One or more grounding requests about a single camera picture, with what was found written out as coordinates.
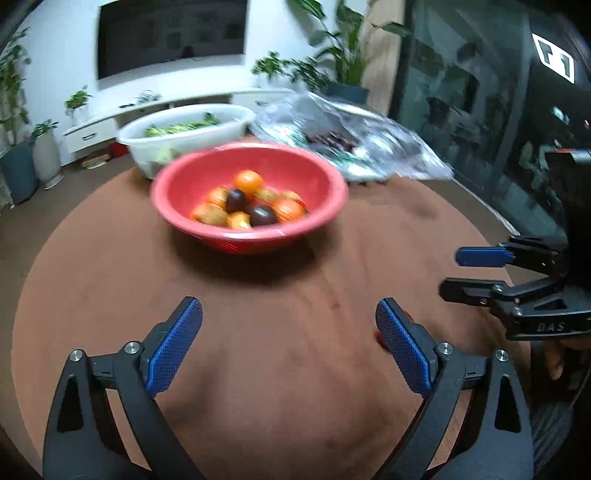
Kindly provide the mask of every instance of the black flat screen tv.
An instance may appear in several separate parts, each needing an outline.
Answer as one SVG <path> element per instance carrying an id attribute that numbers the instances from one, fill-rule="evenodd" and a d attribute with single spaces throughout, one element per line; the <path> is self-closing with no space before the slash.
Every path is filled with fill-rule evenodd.
<path id="1" fill-rule="evenodd" d="M 99 78 L 177 59 L 244 53 L 248 0 L 118 0 L 100 9 Z"/>

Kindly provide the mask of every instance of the human hand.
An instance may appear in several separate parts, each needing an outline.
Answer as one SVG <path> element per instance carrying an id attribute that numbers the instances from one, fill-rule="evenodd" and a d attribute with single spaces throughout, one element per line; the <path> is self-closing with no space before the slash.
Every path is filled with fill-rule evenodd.
<path id="1" fill-rule="evenodd" d="M 564 371 L 564 349 L 591 349 L 591 337 L 547 340 L 544 342 L 544 359 L 552 380 L 558 380 Z"/>

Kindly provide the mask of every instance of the white bowl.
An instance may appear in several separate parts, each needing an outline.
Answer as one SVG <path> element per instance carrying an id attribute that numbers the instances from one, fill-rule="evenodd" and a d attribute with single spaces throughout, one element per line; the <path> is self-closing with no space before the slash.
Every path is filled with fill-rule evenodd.
<path id="1" fill-rule="evenodd" d="M 207 112 L 214 114 L 222 123 L 162 137 L 145 136 L 148 127 L 166 128 L 199 122 Z M 152 113 L 125 125 L 119 130 L 117 141 L 129 147 L 135 164 L 146 177 L 153 179 L 162 168 L 185 153 L 238 140 L 254 119 L 252 110 L 238 105 L 210 103 L 181 106 Z"/>

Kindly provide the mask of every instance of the clear plastic bag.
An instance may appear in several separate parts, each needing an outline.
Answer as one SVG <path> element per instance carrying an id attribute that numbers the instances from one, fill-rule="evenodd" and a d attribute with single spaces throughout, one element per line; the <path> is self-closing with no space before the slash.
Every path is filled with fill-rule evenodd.
<path id="1" fill-rule="evenodd" d="M 364 108 L 310 92 L 272 103 L 251 131 L 261 140 L 314 151 L 347 181 L 383 181 L 398 175 L 449 180 L 452 168 L 413 131 Z"/>

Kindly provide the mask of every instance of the red bowl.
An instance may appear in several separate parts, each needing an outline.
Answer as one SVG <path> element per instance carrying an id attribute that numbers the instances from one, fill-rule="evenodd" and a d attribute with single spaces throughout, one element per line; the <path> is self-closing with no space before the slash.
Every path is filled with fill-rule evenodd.
<path id="1" fill-rule="evenodd" d="M 232 187 L 241 170 L 259 173 L 265 186 L 297 192 L 309 211 L 305 218 L 251 230 L 204 225 L 190 218 L 207 193 Z M 339 171 L 318 155 L 298 148 L 237 142 L 190 153 L 164 168 L 154 180 L 152 203 L 182 232 L 218 250 L 253 254 L 274 250 L 330 222 L 344 207 L 349 189 Z"/>

